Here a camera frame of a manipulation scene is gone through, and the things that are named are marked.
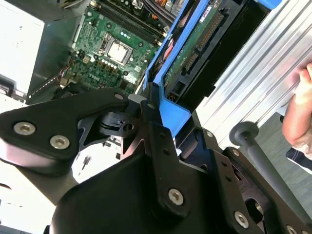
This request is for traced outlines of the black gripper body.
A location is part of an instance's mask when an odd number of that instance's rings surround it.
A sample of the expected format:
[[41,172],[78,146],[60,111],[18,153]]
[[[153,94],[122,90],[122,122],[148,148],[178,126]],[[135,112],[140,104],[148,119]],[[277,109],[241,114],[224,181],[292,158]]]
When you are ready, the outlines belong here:
[[134,155],[70,189],[54,212],[52,234],[232,234],[214,182],[181,162],[180,180],[190,199],[185,219],[162,212],[150,181],[148,157]]

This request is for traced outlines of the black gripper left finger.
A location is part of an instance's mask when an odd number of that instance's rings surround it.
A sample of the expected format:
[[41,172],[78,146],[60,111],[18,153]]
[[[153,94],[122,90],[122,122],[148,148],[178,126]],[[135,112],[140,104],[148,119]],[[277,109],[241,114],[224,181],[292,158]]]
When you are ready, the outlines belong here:
[[134,155],[150,159],[157,207],[186,218],[190,202],[178,176],[180,163],[170,130],[162,124],[158,94],[135,102],[104,88],[0,116],[2,160],[48,176],[65,174],[81,150],[111,135],[122,138],[122,160]]

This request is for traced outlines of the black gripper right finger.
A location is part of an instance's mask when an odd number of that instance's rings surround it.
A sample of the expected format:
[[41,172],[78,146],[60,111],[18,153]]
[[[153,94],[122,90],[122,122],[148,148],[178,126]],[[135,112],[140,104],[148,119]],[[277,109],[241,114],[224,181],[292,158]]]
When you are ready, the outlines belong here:
[[224,234],[309,234],[312,221],[255,140],[255,123],[233,127],[230,140],[246,149],[221,149],[193,113],[176,136],[181,159],[205,170],[217,195],[212,216]]

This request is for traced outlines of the person's hand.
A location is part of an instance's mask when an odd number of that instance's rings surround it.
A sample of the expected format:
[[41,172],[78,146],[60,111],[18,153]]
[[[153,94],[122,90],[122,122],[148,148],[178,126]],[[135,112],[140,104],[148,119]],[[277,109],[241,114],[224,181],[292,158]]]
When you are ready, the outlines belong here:
[[299,72],[299,84],[295,90],[296,98],[300,102],[310,101],[312,99],[312,64],[309,63],[306,68]]

